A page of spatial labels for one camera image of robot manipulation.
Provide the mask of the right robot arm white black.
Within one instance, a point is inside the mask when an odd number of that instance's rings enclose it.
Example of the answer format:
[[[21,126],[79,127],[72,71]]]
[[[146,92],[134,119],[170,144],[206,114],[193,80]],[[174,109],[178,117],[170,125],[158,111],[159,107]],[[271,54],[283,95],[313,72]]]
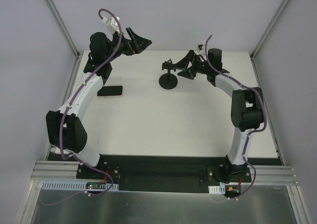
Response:
[[[231,122],[235,128],[232,145],[225,157],[225,163],[213,173],[215,180],[223,183],[233,182],[248,166],[247,153],[251,137],[261,132],[267,119],[263,105],[263,94],[259,87],[247,87],[233,78],[222,67],[222,50],[212,48],[203,57],[190,50],[174,65],[178,75],[193,80],[196,75],[204,74],[214,87],[224,91],[231,98]]]

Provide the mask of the black phone stand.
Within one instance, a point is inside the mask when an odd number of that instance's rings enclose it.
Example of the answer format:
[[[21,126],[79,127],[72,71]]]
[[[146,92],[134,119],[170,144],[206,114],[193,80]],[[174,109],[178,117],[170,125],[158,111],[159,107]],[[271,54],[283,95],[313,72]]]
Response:
[[[174,65],[172,63],[172,60],[169,59],[168,61],[165,61],[162,66],[162,70],[167,70],[167,73],[163,74],[159,78],[159,85],[166,90],[174,89],[178,84],[177,77],[171,73],[172,70],[176,71],[174,68]]]

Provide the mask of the black phone beige case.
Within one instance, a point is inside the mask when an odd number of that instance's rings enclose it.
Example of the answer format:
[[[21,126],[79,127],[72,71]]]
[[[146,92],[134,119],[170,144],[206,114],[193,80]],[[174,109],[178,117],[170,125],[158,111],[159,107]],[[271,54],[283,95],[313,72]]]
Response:
[[[97,91],[98,97],[116,97],[123,94],[122,86],[103,86]]]

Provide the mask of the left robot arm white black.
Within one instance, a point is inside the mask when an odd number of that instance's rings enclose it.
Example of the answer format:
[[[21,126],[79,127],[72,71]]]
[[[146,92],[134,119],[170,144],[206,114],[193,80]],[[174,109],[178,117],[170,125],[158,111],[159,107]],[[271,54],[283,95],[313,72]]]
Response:
[[[88,135],[81,120],[97,92],[108,80],[112,71],[111,62],[121,55],[140,54],[152,44],[151,40],[137,35],[130,27],[126,31],[128,39],[117,31],[111,40],[103,32],[90,36],[90,53],[75,92],[57,111],[48,111],[46,115],[49,143],[58,147],[62,154],[72,153],[87,163],[87,172],[94,179],[104,175],[105,167],[99,163],[100,154],[88,144]]]

